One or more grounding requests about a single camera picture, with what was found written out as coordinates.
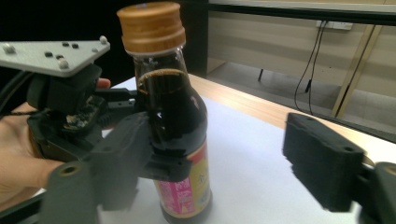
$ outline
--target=bottle neck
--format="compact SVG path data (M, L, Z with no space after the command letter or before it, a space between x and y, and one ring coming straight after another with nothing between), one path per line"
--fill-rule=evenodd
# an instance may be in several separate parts
M190 86L182 47L133 57L139 92L165 94Z

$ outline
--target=pink label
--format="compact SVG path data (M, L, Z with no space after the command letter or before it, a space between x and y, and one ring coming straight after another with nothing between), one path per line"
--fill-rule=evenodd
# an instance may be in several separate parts
M192 153L189 177L180 182L154 181L163 209L174 217L193 217L208 205L210 187L206 142Z

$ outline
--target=orange bottle cap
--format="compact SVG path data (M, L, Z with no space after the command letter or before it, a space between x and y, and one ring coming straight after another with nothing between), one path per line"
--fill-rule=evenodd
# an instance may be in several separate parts
M122 42L130 53L151 53L173 49L186 43L180 5L153 2L124 7L117 12Z

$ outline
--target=glass bottle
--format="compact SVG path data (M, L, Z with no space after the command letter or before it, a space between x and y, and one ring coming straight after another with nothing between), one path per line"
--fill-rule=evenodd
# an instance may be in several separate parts
M205 103L192 88L182 48L179 4L158 2L118 11L122 42L134 58L136 87L148 112L150 141L160 155L192 161L180 182L154 181L169 223L200 223L210 210Z

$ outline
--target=white table surface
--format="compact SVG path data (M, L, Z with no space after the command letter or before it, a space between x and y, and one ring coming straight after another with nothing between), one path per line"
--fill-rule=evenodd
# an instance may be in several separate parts
M134 79L120 85L132 90ZM294 177L282 155L284 130L204 98L213 208L205 223L357 223L325 211ZM152 180L139 179L130 211L104 212L103 223L166 224Z

